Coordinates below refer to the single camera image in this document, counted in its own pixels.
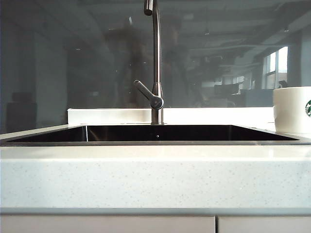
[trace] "white mug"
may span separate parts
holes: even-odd
[[[273,90],[274,119],[280,133],[311,133],[311,86]]]

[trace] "stainless steel faucet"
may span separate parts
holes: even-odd
[[[161,86],[161,38],[160,13],[157,0],[145,0],[144,12],[152,16],[154,27],[154,86],[152,93],[138,80],[134,81],[137,89],[150,101],[151,124],[163,125],[163,93]]]

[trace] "window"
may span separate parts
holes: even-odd
[[[287,52],[283,47],[264,58],[263,89],[287,87]]]

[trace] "cabinet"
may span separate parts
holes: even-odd
[[[2,215],[1,233],[215,233],[213,216]]]
[[[311,216],[218,218],[218,233],[310,233]]]

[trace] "black sink basin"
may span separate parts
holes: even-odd
[[[311,140],[235,125],[79,126],[1,141],[1,146],[297,144]]]

